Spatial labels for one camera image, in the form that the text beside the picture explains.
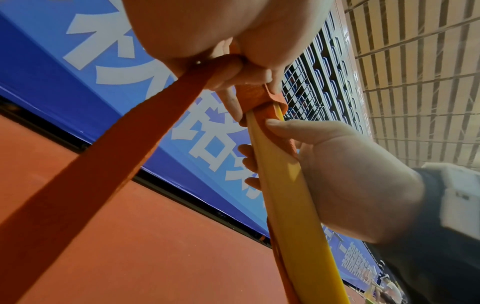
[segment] ceiling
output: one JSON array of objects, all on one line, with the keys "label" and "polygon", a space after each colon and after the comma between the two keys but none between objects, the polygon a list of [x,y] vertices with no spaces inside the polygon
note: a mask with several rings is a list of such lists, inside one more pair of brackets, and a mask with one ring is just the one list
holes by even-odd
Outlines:
[{"label": "ceiling", "polygon": [[480,171],[480,0],[342,0],[375,140]]}]

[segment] person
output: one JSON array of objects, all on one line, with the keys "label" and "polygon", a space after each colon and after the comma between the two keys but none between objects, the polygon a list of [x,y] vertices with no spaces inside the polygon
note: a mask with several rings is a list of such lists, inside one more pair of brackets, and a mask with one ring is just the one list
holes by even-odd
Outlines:
[{"label": "person", "polygon": [[[231,58],[215,72],[207,88],[215,90],[232,117],[240,121],[243,114],[232,86],[266,83],[271,92],[279,93],[285,66],[311,43],[333,1],[123,0],[123,4],[127,13],[149,7],[141,12],[141,22],[131,22],[132,28],[148,26],[148,31],[157,33],[149,36],[152,41],[139,38],[140,42],[177,76],[216,57]],[[228,54],[232,41],[240,57]],[[480,280],[480,231],[476,225],[460,232],[450,229],[459,225],[458,218],[455,222],[442,217],[443,213],[440,216],[445,197],[455,196],[446,187],[459,179],[458,174],[445,180],[446,171],[411,169],[341,122],[267,120],[265,124],[275,135],[296,140],[321,222],[370,243],[370,249],[403,280],[412,303],[479,301],[480,288],[468,282]],[[245,166],[257,172],[253,148],[241,145],[238,149],[246,156]],[[245,182],[261,189],[256,178]],[[468,188],[471,193],[480,189],[475,179],[465,185],[473,185]],[[472,198],[469,206],[473,210],[475,204]],[[466,216],[480,221],[477,211]]]},{"label": "person", "polygon": [[402,293],[400,289],[390,280],[388,274],[384,275],[381,280],[385,284],[385,287],[379,285],[376,286],[377,291],[377,301],[383,302],[386,304],[401,304],[402,302]]}]

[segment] blue advertising board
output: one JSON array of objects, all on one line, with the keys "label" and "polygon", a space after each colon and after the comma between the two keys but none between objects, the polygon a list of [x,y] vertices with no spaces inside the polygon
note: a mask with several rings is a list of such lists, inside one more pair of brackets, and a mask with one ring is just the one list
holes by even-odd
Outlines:
[{"label": "blue advertising board", "polygon": [[[0,29],[0,95],[90,143],[175,81],[140,45],[121,0],[3,0]],[[244,143],[246,128],[204,91],[144,169],[268,236],[262,194],[245,184],[255,174],[237,151]],[[338,236],[329,241],[342,278],[363,286],[359,267],[375,262]]]}]

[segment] metal grid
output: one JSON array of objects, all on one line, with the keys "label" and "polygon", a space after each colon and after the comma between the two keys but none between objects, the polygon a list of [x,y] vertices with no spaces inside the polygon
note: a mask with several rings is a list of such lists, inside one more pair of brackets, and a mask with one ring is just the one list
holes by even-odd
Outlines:
[{"label": "metal grid", "polygon": [[286,70],[282,84],[283,96],[289,107],[285,120],[328,120],[325,107],[317,99],[300,59],[296,59]]}]

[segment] hand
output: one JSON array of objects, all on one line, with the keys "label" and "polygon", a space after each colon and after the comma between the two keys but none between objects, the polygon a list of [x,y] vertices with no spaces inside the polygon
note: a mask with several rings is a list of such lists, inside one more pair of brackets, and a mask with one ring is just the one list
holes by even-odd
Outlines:
[{"label": "hand", "polygon": [[312,42],[333,0],[123,0],[145,50],[180,76],[192,65],[228,54],[232,39],[246,61],[208,84],[233,118],[242,118],[232,85],[264,84],[280,93],[285,66]]},{"label": "hand", "polygon": [[[414,170],[342,122],[279,121],[267,127],[296,140],[311,197],[323,224],[370,243],[388,243],[411,225],[425,186]],[[257,172],[253,148],[241,145],[244,165]],[[248,185],[260,189],[259,180]]]}]

